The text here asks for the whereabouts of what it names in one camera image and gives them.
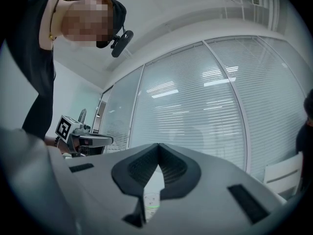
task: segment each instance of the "white ceiling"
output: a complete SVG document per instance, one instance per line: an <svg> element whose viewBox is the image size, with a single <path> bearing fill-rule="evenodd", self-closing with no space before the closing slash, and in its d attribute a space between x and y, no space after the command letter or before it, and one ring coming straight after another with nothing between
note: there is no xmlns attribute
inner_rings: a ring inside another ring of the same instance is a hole
<svg viewBox="0 0 313 235"><path fill-rule="evenodd" d="M118 58L106 47L73 47L64 38L55 41L55 59L98 87L126 58L154 39L188 24L216 18L242 18L240 0L118 0L127 9L125 28L134 32L132 41ZM243 0L245 10L251 0Z"/></svg>

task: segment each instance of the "person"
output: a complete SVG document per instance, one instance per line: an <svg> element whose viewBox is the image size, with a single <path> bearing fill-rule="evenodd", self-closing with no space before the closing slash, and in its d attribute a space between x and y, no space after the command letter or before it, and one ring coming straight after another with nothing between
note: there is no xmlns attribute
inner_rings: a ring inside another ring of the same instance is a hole
<svg viewBox="0 0 313 235"><path fill-rule="evenodd" d="M308 119L296 138L296 152L303 152L302 189L308 186L313 175L313 89L304 100L304 109Z"/></svg>
<svg viewBox="0 0 313 235"><path fill-rule="evenodd" d="M55 138L45 136L53 113L53 41L64 36L80 45L104 48L122 28L126 8L116 0L28 0L21 11L21 19L6 42L20 70L38 92L22 128L46 145L68 152L64 142L57 144Z"/></svg>

